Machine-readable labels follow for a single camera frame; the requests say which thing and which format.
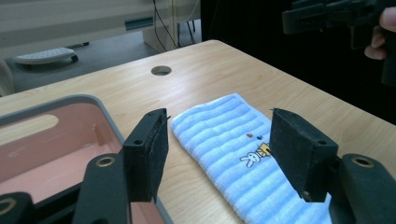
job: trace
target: blue towel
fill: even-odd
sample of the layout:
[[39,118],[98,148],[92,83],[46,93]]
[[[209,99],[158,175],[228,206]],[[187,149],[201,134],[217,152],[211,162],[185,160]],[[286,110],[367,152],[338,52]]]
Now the blue towel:
[[179,114],[171,128],[246,223],[332,223],[331,196],[299,197],[268,151],[271,120],[238,93]]

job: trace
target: floor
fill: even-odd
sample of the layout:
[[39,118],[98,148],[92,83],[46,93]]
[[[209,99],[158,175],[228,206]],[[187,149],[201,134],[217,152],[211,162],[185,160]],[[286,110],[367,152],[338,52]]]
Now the floor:
[[[179,45],[181,47],[202,42],[200,20],[194,21],[193,25],[195,32],[192,21],[189,25],[186,22],[180,24]],[[92,41],[87,46],[80,44],[67,48],[75,51],[78,62],[73,63],[72,60],[67,59],[56,63],[37,64],[28,68],[15,63],[12,59],[6,59],[14,78],[15,91],[27,91],[158,54],[158,51],[144,43],[142,32]]]

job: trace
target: pink plastic container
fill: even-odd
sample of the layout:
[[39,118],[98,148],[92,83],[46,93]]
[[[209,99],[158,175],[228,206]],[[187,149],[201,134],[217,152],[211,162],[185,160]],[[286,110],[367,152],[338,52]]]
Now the pink plastic container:
[[[0,117],[0,195],[24,191],[38,203],[81,182],[91,159],[118,153],[123,141],[103,104],[90,95]],[[132,210],[134,223],[172,223],[159,199],[132,203]]]

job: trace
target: light wood tabletop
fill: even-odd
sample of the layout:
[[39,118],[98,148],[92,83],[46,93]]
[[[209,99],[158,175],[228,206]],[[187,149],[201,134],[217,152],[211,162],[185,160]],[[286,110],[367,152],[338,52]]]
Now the light wood tabletop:
[[[152,75],[151,69],[159,65],[172,72]],[[339,145],[339,156],[371,157],[396,177],[396,126],[215,40],[2,97],[0,116],[72,94],[90,94],[102,101],[127,137],[151,110],[165,107],[174,117],[234,92],[268,118],[274,107],[299,114]],[[169,145],[159,197],[173,221],[241,223],[170,128]]]

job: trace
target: finger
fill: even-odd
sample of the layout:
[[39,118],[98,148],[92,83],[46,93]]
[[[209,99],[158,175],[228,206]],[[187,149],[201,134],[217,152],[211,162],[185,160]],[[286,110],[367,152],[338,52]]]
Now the finger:
[[364,50],[364,54],[371,59],[383,60],[387,57],[387,52],[384,49],[375,49],[371,46],[367,46]]
[[385,44],[384,33],[382,32],[382,28],[380,26],[376,26],[373,30],[373,37],[371,46],[374,49],[377,49]]
[[379,24],[392,32],[396,32],[396,7],[387,7],[379,17]]

